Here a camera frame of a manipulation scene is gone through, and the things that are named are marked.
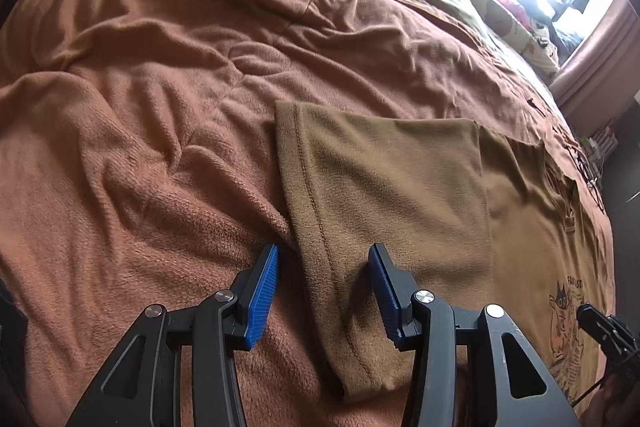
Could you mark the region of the tan printed t-shirt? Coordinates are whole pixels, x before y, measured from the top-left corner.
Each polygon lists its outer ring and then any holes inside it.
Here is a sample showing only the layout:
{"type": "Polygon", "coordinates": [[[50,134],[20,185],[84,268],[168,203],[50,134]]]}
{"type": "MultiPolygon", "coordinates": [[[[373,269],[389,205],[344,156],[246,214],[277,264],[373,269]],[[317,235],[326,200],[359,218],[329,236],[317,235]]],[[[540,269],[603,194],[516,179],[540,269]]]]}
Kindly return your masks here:
{"type": "Polygon", "coordinates": [[[567,398],[598,377],[577,308],[611,306],[611,228],[576,159],[469,119],[362,116],[276,106],[278,161],[314,324],[344,396],[405,386],[367,272],[382,243],[448,303],[506,308],[567,398]]]}

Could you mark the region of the bear print pillow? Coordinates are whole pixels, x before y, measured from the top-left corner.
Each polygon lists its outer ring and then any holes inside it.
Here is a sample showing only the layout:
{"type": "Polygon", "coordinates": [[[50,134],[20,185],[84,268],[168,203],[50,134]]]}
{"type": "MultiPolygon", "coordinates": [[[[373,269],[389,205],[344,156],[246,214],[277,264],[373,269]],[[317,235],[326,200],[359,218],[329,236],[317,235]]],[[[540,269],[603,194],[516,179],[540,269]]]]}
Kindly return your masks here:
{"type": "Polygon", "coordinates": [[[483,22],[549,84],[560,68],[537,38],[497,0],[470,1],[483,22]]]}

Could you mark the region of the orange-brown bed blanket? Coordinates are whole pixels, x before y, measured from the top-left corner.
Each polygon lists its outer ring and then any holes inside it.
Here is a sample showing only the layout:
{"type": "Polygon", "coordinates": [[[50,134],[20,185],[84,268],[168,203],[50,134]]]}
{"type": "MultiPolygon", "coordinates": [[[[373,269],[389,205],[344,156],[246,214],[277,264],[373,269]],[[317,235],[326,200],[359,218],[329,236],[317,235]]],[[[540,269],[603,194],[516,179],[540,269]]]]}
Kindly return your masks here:
{"type": "Polygon", "coordinates": [[[277,297],[236,360],[250,425],[400,421],[408,383],[349,401],[322,349],[280,102],[469,119],[580,158],[529,65],[424,0],[18,0],[1,29],[1,276],[28,318],[37,423],[66,423],[144,306],[196,305],[268,243],[277,297]]]}

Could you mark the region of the right pink curtain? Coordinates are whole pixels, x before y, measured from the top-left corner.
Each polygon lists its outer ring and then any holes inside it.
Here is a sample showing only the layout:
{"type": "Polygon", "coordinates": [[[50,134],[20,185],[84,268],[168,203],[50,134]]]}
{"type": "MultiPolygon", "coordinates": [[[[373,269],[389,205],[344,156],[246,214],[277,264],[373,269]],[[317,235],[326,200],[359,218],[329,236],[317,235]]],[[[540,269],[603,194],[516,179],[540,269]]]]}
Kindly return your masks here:
{"type": "Polygon", "coordinates": [[[613,0],[549,89],[579,136],[625,112],[639,91],[639,17],[628,0],[613,0]]]}

